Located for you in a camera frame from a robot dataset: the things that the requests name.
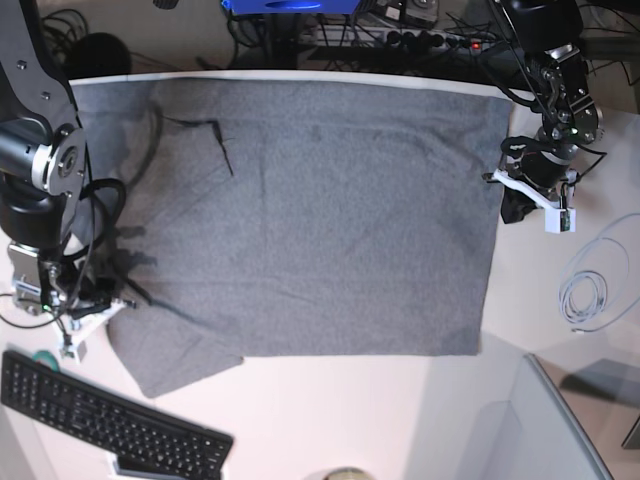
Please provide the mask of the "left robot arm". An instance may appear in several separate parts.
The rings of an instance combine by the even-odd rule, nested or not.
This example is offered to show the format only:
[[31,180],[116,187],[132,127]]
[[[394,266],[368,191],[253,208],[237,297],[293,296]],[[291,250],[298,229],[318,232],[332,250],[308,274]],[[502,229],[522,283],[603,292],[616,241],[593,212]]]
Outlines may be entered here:
[[514,103],[540,115],[541,125],[532,137],[505,138],[498,167],[483,179],[503,187],[504,223],[518,223],[540,209],[546,232],[573,232],[572,199],[583,175],[572,168],[572,161],[580,152],[599,160],[606,156],[591,147],[601,114],[590,95],[588,69],[578,46],[583,31],[579,8],[573,1],[491,1],[488,9],[500,39],[481,54],[480,65],[494,78],[490,58],[510,51],[532,97],[522,98],[500,80],[494,84]]

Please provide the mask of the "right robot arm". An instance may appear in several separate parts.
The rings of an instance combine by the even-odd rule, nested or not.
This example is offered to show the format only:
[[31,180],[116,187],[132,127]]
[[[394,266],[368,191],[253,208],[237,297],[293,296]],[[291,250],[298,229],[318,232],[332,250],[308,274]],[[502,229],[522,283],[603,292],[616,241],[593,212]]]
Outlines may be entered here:
[[79,357],[86,338],[129,304],[91,264],[125,201],[121,181],[91,174],[75,97],[36,3],[2,2],[1,229],[11,297],[31,315],[49,315],[64,357]]

